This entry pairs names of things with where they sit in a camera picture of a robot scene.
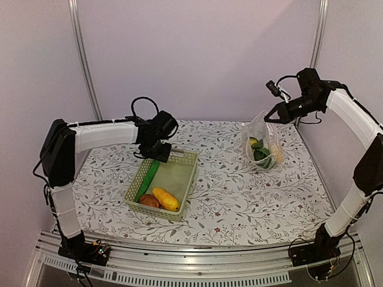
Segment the left aluminium frame post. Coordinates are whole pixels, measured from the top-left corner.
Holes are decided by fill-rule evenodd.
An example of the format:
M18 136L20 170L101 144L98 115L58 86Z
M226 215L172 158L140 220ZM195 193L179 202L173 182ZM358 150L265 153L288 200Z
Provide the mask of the left aluminium frame post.
M71 18L72 31L74 34L75 45L78 53L81 71L86 85L87 94L96 120L103 120L102 112L99 106L98 97L96 95L89 62L87 59L86 48L84 45L83 31L81 28L80 13L78 9L78 1L69 0L69 15Z

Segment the right aluminium frame post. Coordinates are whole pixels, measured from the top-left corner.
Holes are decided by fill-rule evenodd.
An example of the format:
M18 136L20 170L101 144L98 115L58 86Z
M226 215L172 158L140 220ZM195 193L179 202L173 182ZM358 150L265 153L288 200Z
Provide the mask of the right aluminium frame post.
M329 0L320 0L317 28L315 31L314 46L311 53L310 67L316 68L320 58L320 52L326 31L327 15L329 10Z

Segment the green bok choy toy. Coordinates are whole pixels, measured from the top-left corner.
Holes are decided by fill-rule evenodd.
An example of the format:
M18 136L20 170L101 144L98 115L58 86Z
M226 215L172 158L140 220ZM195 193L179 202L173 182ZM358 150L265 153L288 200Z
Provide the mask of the green bok choy toy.
M252 148L253 157L256 165L262 169L271 169L275 165L275 160L272 157L270 150L264 147L263 140L259 140L257 146Z

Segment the beige perforated plastic basket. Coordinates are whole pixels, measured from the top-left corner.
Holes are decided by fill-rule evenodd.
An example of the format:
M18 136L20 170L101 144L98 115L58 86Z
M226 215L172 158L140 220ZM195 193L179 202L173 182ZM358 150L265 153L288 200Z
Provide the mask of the beige perforated plastic basket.
M173 149L166 163L142 161L124 199L134 212L180 221L192 188L197 153Z

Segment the green bitter gourd toy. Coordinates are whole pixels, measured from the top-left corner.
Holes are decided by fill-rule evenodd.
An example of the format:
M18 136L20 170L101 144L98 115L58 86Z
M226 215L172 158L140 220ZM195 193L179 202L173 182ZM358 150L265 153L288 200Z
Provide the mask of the green bitter gourd toy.
M150 166L150 168L147 171L147 174L145 178L142 181L142 184L137 192L135 202L138 203L139 199L147 192L148 187L150 186L153 178L155 177L157 170L159 168L160 162L157 160L154 160Z

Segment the orange yellow mango toy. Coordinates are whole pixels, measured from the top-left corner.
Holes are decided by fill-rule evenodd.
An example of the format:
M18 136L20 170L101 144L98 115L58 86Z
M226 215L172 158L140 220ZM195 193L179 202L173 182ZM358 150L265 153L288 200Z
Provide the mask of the orange yellow mango toy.
M161 207L172 212L178 212L180 209L179 201L163 188L154 188L153 196L158 200Z

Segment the clear pink zip top bag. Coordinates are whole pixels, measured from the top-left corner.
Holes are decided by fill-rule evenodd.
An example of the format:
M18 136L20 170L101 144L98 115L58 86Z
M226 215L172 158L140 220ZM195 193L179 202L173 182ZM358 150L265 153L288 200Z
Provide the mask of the clear pink zip top bag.
M266 111L241 124L241 147L257 170L270 170L281 164L284 151L279 144L277 126L265 122Z

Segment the dark green round fruit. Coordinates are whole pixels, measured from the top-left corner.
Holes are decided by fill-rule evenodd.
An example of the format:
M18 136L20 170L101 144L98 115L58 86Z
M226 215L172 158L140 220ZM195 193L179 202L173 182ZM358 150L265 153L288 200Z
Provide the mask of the dark green round fruit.
M250 145L251 145L252 148L257 146L258 142L259 142L259 140L257 138L250 137Z

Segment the yellow lemon toy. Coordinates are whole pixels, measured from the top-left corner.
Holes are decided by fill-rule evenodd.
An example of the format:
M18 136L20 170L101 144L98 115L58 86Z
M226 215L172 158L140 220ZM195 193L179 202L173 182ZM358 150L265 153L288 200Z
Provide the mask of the yellow lemon toy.
M277 164L279 164L283 161L284 153L283 153L283 149L280 146L274 146L273 147L273 154L274 154L275 162Z

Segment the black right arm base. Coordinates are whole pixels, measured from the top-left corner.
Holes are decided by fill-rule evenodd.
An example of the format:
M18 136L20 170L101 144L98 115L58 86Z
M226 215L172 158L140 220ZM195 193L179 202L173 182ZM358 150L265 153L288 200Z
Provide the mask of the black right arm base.
M336 259L340 255L341 251L337 246L330 249L318 249L314 242L302 238L294 239L288 247L288 256L294 267Z

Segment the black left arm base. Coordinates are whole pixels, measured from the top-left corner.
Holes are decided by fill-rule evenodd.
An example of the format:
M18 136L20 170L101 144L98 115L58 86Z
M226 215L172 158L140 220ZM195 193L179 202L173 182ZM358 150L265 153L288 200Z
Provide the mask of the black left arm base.
M106 266L110 251L110 245L102 243L100 240L87 243L83 239L75 240L73 238L62 240L58 254L76 262Z

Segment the floral white table mat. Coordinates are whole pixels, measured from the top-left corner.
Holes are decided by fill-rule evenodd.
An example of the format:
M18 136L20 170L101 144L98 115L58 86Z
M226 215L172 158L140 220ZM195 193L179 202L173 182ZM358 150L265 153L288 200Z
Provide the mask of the floral white table mat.
M257 170L241 148L238 122L182 121L171 142L198 154L181 221L133 212L124 194L140 165L132 145L90 152L74 183L85 231L182 245L263 245L310 240L333 212L296 128L278 127L283 162Z

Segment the brown bread roll toy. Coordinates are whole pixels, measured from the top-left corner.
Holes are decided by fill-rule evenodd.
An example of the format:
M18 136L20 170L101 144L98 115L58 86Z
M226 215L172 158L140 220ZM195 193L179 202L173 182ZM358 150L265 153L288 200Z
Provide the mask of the brown bread roll toy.
M155 207L155 208L159 208L160 207L160 203L155 198L155 196L153 196L152 194L144 194L144 195L142 195L139 198L139 203L143 204L143 205L146 205L146 206L149 206L149 207Z

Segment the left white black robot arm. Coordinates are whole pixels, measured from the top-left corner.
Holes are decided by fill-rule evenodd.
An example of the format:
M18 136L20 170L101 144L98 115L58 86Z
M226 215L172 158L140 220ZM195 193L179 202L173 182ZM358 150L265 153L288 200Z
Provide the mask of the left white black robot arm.
M37 166L42 167L42 179L47 190L47 202L56 219L66 250L75 259L85 259L89 247L79 225L73 198L76 155L94 148L134 144L135 156L167 162L171 144L167 140L178 130L176 119L160 111L153 119L137 116L124 119L66 123L54 120L44 141Z

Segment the aluminium frame post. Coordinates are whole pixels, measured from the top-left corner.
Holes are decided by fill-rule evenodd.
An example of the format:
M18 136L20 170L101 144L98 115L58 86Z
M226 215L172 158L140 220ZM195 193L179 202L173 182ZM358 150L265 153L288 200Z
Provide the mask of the aluminium frame post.
M81 28L80 13L78 9L78 1L69 0L69 15L71 18L72 31L74 34L75 45L78 53L81 71L86 85L87 94L96 120L103 120L102 112L99 106L98 97L96 95L89 62L87 59L86 48L84 45L83 31Z
M320 52L326 31L327 15L329 10L329 0L320 0L317 28L315 31L314 46L311 53L310 67L316 68L320 58Z

